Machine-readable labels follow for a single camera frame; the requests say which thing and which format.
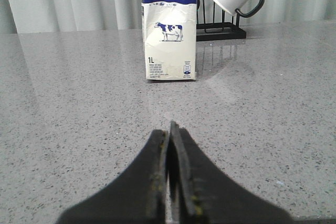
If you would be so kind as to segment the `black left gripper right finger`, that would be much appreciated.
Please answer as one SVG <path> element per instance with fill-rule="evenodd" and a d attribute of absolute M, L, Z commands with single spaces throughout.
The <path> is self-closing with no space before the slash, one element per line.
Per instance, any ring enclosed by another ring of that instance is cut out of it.
<path fill-rule="evenodd" d="M 169 180 L 180 223 L 293 223 L 285 210 L 222 172 L 176 122 L 170 128 Z"/>

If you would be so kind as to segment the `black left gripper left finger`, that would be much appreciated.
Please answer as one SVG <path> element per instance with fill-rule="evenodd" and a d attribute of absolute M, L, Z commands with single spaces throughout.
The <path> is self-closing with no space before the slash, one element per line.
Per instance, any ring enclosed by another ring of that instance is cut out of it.
<path fill-rule="evenodd" d="M 153 130 L 113 182 L 68 208 L 57 223 L 165 223 L 167 149 L 168 133 Z"/>

